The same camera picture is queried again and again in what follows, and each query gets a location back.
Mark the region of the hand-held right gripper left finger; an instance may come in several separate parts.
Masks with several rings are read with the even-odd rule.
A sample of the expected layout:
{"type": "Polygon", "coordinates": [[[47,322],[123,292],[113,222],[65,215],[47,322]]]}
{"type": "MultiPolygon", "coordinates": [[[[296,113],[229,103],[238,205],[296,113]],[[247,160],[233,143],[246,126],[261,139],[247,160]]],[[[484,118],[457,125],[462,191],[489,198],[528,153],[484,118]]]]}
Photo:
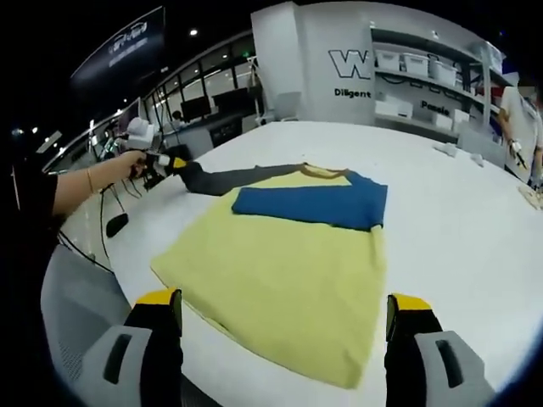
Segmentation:
{"type": "Polygon", "coordinates": [[[145,294],[84,355],[84,405],[178,406],[182,291],[145,294]]]}

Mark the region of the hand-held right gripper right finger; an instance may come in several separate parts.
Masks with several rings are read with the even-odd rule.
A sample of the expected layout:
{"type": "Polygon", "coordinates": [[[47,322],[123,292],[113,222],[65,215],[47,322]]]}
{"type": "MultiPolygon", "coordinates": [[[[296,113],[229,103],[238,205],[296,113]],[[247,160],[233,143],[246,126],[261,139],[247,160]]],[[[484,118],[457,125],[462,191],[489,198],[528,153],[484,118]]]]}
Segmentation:
{"type": "Polygon", "coordinates": [[[386,343],[388,406],[485,406],[493,399],[482,359],[442,328],[424,300],[388,296],[386,343]]]}

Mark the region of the person's left hand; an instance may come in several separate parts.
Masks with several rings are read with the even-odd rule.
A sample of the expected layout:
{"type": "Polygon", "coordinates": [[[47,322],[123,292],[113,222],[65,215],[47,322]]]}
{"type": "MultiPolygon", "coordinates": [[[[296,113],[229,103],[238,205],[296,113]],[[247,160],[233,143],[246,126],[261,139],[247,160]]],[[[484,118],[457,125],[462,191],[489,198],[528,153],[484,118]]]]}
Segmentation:
{"type": "Polygon", "coordinates": [[[147,169],[146,153],[130,150],[111,160],[115,179],[138,178],[147,169]]]}

